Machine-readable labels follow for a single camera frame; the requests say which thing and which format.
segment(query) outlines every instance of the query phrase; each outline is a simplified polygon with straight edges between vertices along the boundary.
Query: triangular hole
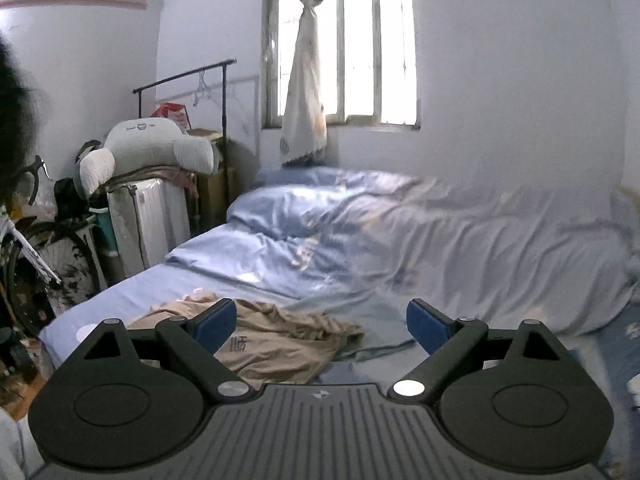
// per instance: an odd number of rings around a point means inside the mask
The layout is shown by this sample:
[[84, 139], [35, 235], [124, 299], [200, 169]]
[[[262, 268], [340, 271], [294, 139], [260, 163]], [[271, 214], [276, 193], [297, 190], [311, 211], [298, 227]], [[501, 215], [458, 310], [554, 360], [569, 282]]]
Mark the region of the triangular hole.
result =
[[105, 359], [109, 357], [119, 357], [120, 347], [113, 332], [105, 332], [98, 342], [94, 345], [85, 359]]
[[551, 346], [537, 332], [529, 334], [529, 339], [524, 347], [524, 357], [529, 359], [542, 359], [545, 361], [558, 361], [558, 356]]

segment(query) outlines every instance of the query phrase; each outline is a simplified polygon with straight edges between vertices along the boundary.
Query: teal bucket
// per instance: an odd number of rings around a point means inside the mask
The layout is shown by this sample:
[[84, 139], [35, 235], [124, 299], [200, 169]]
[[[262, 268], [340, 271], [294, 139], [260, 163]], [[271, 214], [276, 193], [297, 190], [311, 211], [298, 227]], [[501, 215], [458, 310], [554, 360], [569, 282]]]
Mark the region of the teal bucket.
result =
[[118, 252], [118, 244], [116, 243], [116, 235], [113, 232], [113, 224], [111, 224], [111, 215], [108, 207], [89, 208], [89, 212], [95, 214], [98, 219], [98, 225], [107, 242], [108, 250]]

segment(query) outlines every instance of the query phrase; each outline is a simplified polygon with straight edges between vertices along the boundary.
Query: window pane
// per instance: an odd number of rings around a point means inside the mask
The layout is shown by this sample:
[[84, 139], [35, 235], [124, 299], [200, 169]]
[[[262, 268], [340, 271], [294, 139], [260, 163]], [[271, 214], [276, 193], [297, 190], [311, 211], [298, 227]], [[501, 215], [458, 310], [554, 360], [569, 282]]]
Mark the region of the window pane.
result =
[[[287, 92], [302, 15], [299, 0], [278, 1], [278, 115], [284, 115]], [[321, 96], [326, 115], [338, 111], [337, 0], [316, 7], [320, 56]]]
[[344, 0], [344, 112], [373, 115], [371, 0]]
[[412, 0], [380, 0], [382, 20], [382, 121], [415, 124], [414, 6]]

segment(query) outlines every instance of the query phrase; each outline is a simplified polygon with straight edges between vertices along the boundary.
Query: gray ribbed panel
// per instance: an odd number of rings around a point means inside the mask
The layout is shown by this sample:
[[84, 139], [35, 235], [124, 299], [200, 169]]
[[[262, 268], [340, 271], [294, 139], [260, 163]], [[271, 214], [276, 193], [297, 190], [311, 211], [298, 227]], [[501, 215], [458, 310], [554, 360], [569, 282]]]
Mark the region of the gray ribbed panel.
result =
[[[53, 465], [37, 480], [516, 480], [475, 462], [421, 406], [357, 386], [267, 386], [248, 404], [216, 410], [186, 449], [143, 470], [80, 473]], [[546, 480], [602, 480], [592, 466]]]

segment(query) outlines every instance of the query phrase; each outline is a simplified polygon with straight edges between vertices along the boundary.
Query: window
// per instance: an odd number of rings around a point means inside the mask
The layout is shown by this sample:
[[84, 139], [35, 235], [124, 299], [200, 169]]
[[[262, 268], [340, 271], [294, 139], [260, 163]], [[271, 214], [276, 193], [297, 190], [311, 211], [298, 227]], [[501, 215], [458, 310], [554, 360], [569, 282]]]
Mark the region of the window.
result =
[[[299, 0], [265, 0], [266, 126], [282, 126], [302, 14]], [[328, 124], [417, 123], [412, 0], [324, 0], [318, 16]]]

